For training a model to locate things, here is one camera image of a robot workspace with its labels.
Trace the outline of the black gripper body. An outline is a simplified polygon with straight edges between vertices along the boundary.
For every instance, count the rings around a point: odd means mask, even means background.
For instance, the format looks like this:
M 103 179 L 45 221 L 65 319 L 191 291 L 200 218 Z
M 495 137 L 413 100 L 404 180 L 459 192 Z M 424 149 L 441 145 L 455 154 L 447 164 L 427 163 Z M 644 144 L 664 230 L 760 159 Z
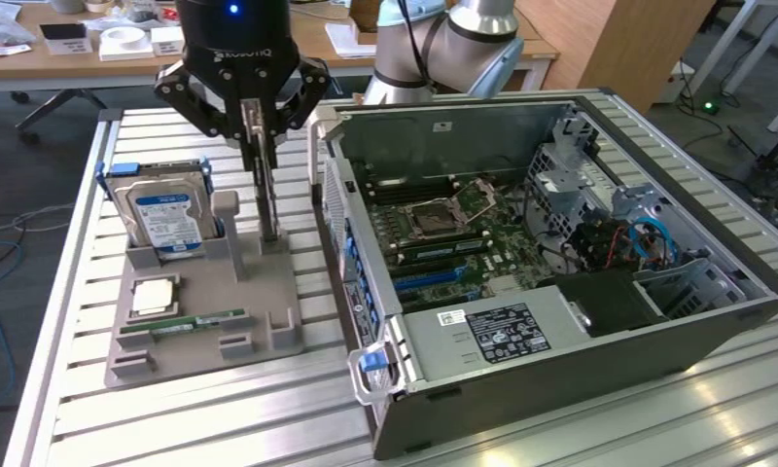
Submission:
M 299 64 L 287 1 L 177 1 L 184 66 L 223 98 L 273 101 Z

